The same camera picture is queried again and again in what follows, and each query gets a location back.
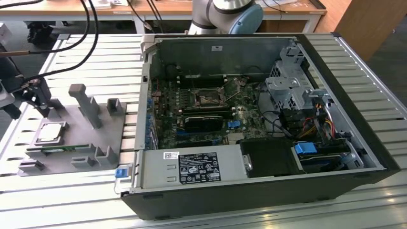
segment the blue latch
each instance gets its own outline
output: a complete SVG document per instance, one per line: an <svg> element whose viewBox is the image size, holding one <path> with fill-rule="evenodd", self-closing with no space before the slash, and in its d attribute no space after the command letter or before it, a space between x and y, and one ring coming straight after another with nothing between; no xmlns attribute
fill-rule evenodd
<svg viewBox="0 0 407 229"><path fill-rule="evenodd" d="M228 122L228 128L236 128L240 126L240 121Z"/></svg>
<svg viewBox="0 0 407 229"><path fill-rule="evenodd" d="M315 154L316 148L312 142L300 142L295 145L295 151L298 154Z"/></svg>
<svg viewBox="0 0 407 229"><path fill-rule="evenodd" d="M128 177L128 169L127 168L118 168L115 173L116 178L126 178Z"/></svg>

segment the cable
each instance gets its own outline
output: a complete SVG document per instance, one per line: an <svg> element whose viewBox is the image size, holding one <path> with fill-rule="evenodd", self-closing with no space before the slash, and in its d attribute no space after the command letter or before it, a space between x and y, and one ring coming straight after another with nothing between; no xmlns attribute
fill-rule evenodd
<svg viewBox="0 0 407 229"><path fill-rule="evenodd" d="M84 8L86 15L87 15L87 27L86 27L86 30L84 30L84 35L78 40L78 42L75 42L71 46L68 46L66 48L55 49L55 50L3 52L3 53L0 53L0 57L2 56L4 56L4 57L23 56L23 55L32 55L32 54L50 54L50 53L63 52L66 50L70 50L70 49L75 48L87 38L88 33L90 33L90 25L91 25L90 11L88 11L88 8L86 6L84 0L80 0L80 1L82 1L82 6Z"/></svg>
<svg viewBox="0 0 407 229"><path fill-rule="evenodd" d="M142 17L140 17L140 15L138 14L138 12L136 12L136 10L135 10L135 8L134 8L132 3L130 2L130 0L127 0L127 3L128 3L128 5L130 5L130 7L132 8L132 11L134 11L136 17L138 17L139 20L143 22L144 27L146 27L150 31L152 31L152 26L142 19Z"/></svg>
<svg viewBox="0 0 407 229"><path fill-rule="evenodd" d="M14 7L14 6L26 6L26 5L31 5L31 4L36 4L40 3L44 0L35 0L35 1L26 1L26 2L16 2L16 3L11 3L7 5L0 6L0 9L8 8L8 7Z"/></svg>
<svg viewBox="0 0 407 229"><path fill-rule="evenodd" d="M163 18L162 18L160 12L159 12L158 7L156 7L156 5L155 5L155 2L154 2L152 0L150 0L150 1L151 1L151 4L152 4L152 6L154 6L155 11L158 12L158 15L159 15L160 21L163 21Z"/></svg>
<svg viewBox="0 0 407 229"><path fill-rule="evenodd" d="M274 10L276 10L276 11L280 12L280 20L279 20L279 23L278 23L278 31L279 31L279 29L280 29L280 23L282 23L282 19L283 19L283 13L288 13L288 12L284 11L284 10L282 10L282 5L280 5L275 0L272 0L272 1L275 2L275 4L279 5L279 9L275 8L275 7L272 7L272 6L270 6L270 5L267 4L266 0L262 0L262 1L264 2L266 6L267 6L268 8L271 8L271 9L274 9Z"/></svg>
<svg viewBox="0 0 407 229"><path fill-rule="evenodd" d="M31 80L43 78L43 77L46 77L48 75L54 75L54 74L63 73L63 72L71 71L74 69L78 69L87 62L87 60L90 59L90 57L91 57L91 55L92 55L92 53L95 51L95 48L96 48L96 45L98 45L98 40L99 40L99 22L98 22L98 13L96 13L96 9L95 9L92 0L88 0L88 1L90 1L92 13L94 13L94 18L95 18L95 40L94 40L94 44L92 44L92 47L90 49L88 54L86 55L83 60L76 65L74 65L72 67L68 67L68 68L60 69L60 70L55 70L55 71L51 71L48 73L43 73L43 74L35 75L32 77L28 77L28 78L24 79L24 82L28 82Z"/></svg>
<svg viewBox="0 0 407 229"><path fill-rule="evenodd" d="M263 86L263 84L266 84L266 82L263 82L263 83L259 84L259 93L258 93L258 110L259 110L259 112L260 112L260 116L263 116L264 120L266 120L274 127L276 127L276 128L280 129L280 131L284 133L284 135L286 135L288 138L296 139L296 137L295 137L295 136L294 136L282 126L279 126L276 123L274 123L274 122L264 116L264 114L266 114L267 112L271 112L271 111L262 112L262 110L260 110L259 101L260 101L260 93L262 93L262 86Z"/></svg>
<svg viewBox="0 0 407 229"><path fill-rule="evenodd" d="M156 20L159 22L160 31L162 31L162 33L164 33L163 26L162 26L163 18L162 18L160 12L159 12L159 10L158 10L152 0L147 0L147 3L150 5L151 11L154 13L154 16L155 16L155 18L156 18Z"/></svg>
<svg viewBox="0 0 407 229"><path fill-rule="evenodd" d="M279 19L279 23L278 23L278 32L279 32L280 31L282 19L283 19L282 5L275 0L272 0L272 1L275 2L275 4L279 5L279 12L280 12L280 19Z"/></svg>

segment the motherboard chip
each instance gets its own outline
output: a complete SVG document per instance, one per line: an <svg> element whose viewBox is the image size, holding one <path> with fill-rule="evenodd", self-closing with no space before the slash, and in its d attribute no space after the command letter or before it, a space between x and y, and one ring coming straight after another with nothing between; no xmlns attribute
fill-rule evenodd
<svg viewBox="0 0 407 229"><path fill-rule="evenodd" d="M230 141L230 145L234 145L236 144L236 142L239 140L244 139L244 134L240 132L240 133L230 133L228 134L228 141Z"/></svg>

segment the white label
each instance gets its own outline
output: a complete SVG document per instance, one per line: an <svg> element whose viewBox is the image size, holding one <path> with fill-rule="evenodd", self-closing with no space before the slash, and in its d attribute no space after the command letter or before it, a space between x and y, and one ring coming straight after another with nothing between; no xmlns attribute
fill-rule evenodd
<svg viewBox="0 0 407 229"><path fill-rule="evenodd" d="M114 14L132 14L131 11L114 11Z"/></svg>
<svg viewBox="0 0 407 229"><path fill-rule="evenodd" d="M164 160L178 159L179 152L164 152Z"/></svg>
<svg viewBox="0 0 407 229"><path fill-rule="evenodd" d="M223 46L212 46L212 52L222 51Z"/></svg>

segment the warning label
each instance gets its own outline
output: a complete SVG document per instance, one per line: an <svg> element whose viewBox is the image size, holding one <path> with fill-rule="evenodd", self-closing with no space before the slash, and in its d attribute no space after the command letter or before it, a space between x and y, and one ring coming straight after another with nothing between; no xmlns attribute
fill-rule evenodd
<svg viewBox="0 0 407 229"><path fill-rule="evenodd" d="M220 181L216 153L179 155L179 181L184 184Z"/></svg>

